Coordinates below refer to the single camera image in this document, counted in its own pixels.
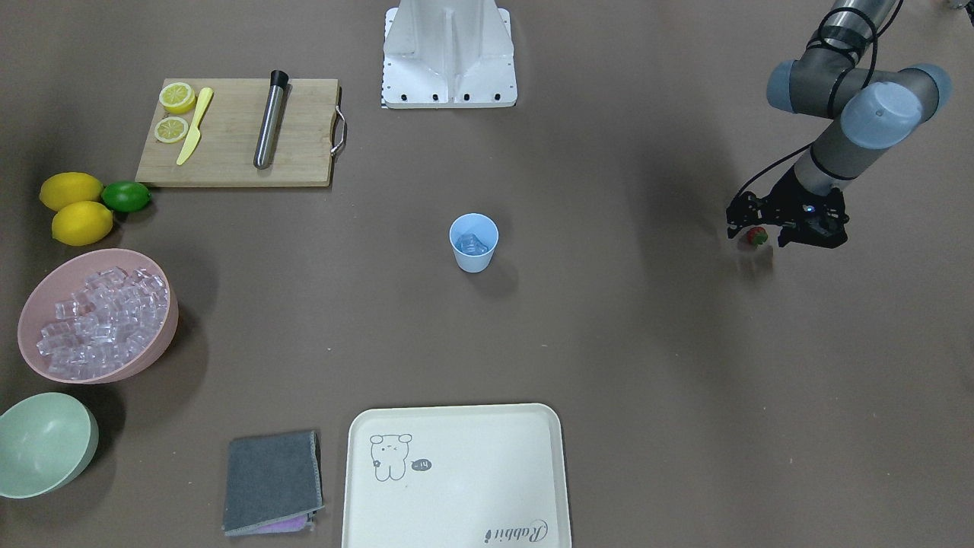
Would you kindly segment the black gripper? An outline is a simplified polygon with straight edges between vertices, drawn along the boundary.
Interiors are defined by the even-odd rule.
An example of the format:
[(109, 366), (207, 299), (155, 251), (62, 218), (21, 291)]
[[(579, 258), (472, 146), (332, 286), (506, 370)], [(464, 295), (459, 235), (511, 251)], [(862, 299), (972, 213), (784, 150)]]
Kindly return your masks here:
[(787, 170), (764, 198), (749, 190), (735, 196), (727, 206), (726, 219), (728, 238), (752, 226), (776, 225), (781, 228), (780, 247), (794, 242), (835, 249), (848, 242), (849, 216), (842, 191), (833, 187), (824, 196), (808, 191), (794, 169)]

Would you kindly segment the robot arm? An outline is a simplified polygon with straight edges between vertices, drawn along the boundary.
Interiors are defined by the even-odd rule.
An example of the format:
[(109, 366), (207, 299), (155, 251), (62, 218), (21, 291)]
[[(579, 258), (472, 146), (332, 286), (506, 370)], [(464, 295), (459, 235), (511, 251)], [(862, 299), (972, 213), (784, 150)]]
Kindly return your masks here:
[(743, 185), (726, 209), (727, 236), (766, 225), (780, 229), (777, 243), (841, 246), (848, 240), (843, 190), (887, 150), (939, 114), (953, 81), (938, 65), (898, 72), (859, 67), (879, 52), (898, 1), (837, 1), (824, 15), (799, 59), (780, 63), (769, 77), (766, 100), (779, 110), (830, 121), (817, 139), (790, 153), (793, 165), (766, 196)]

